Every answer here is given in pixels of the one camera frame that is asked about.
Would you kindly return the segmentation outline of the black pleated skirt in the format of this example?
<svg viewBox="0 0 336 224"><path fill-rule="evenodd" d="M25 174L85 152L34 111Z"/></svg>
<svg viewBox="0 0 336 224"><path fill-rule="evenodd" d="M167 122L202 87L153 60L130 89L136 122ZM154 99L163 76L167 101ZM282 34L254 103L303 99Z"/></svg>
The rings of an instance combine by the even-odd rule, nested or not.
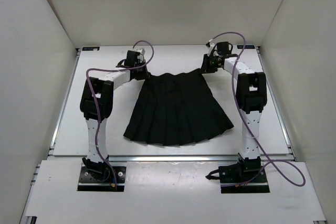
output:
<svg viewBox="0 0 336 224"><path fill-rule="evenodd" d="M181 146L234 127L200 69L150 76L142 85L123 136L134 142Z"/></svg>

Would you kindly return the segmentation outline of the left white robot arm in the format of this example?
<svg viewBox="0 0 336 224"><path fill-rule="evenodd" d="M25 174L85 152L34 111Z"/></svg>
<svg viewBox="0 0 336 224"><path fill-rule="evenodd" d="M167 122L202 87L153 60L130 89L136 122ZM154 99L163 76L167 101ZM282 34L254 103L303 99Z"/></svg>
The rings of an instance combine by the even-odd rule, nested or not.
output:
<svg viewBox="0 0 336 224"><path fill-rule="evenodd" d="M90 68L86 72L80 111L88 127L88 154L83 163L93 177L104 181L112 171L106 149L106 124L113 108L114 91L131 80L149 77L145 49L128 50L113 70Z"/></svg>

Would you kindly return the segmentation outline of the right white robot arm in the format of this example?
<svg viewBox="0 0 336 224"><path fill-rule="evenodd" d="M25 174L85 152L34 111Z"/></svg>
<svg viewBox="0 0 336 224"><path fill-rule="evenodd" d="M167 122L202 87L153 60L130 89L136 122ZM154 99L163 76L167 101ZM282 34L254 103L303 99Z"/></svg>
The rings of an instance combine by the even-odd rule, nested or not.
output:
<svg viewBox="0 0 336 224"><path fill-rule="evenodd" d="M214 73L219 68L232 76L235 102L242 119L242 145L237 164L227 166L225 174L235 174L241 182L248 182L261 168L259 146L260 118L267 103L266 75L256 72L232 53L233 45L225 42L208 42L201 71Z"/></svg>

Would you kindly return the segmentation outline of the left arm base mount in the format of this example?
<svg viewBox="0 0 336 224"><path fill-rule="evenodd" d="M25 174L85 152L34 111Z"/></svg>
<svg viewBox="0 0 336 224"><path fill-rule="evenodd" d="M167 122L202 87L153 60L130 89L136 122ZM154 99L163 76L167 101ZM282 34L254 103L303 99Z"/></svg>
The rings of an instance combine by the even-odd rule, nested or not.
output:
<svg viewBox="0 0 336 224"><path fill-rule="evenodd" d="M116 179L108 167L101 173L89 170L85 164L82 164L77 191L124 192L127 167L113 165L113 169Z"/></svg>

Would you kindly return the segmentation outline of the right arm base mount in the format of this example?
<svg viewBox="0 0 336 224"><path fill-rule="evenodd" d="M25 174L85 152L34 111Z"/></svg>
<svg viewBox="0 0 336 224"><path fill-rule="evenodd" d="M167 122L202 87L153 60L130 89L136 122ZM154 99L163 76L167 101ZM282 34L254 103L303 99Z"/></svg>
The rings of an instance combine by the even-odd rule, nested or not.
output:
<svg viewBox="0 0 336 224"><path fill-rule="evenodd" d="M237 163L221 165L206 175L208 180L219 180L222 194L263 194L269 193L266 172L262 169L261 158L239 158Z"/></svg>

